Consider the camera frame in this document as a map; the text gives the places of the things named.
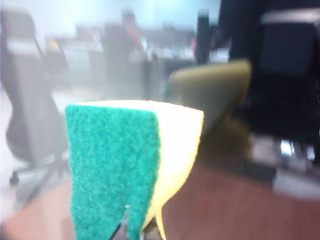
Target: chair wheel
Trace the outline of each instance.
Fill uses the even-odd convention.
[[[19,183],[19,177],[16,172],[12,173],[12,177],[9,179],[9,183],[11,186],[15,186]]]

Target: sponge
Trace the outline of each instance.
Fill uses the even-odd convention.
[[[129,206],[127,234],[138,240],[192,169],[203,125],[200,110],[143,100],[66,108],[77,240],[108,240]]]

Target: black office chair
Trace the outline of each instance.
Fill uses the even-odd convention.
[[[15,50],[10,43],[13,39],[27,42],[24,47],[27,51]],[[12,105],[6,142],[12,154],[27,164],[25,168],[13,170],[12,185],[19,182],[19,174],[23,172],[47,169],[40,183],[43,184],[53,173],[57,171],[61,175],[67,167],[67,162],[62,160],[63,151],[68,149],[64,119],[44,80],[42,57],[31,16],[25,12],[2,10],[1,85]],[[48,156],[54,156],[54,160],[44,163]],[[34,197],[38,187],[29,199]]]
[[[256,132],[314,145],[319,161],[320,4],[284,10],[287,2],[261,18],[246,119]]]

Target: brown table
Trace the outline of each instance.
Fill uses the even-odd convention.
[[[235,134],[235,125],[222,132],[240,139],[241,146],[225,147],[228,158],[239,160],[248,151],[246,131]],[[300,201],[274,193],[267,185],[217,170],[211,159],[217,135],[204,139],[196,166],[182,189],[163,208],[168,240],[319,240],[320,201]],[[64,182],[40,196],[1,226],[9,240],[72,240],[69,214],[71,185]]]

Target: white wall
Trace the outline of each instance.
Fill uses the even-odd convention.
[[[1,0],[1,8],[28,11],[34,20],[39,42],[45,36],[73,36],[76,23],[120,21],[123,9],[135,12],[141,27],[195,28],[199,10],[208,10],[217,21],[220,0]]]

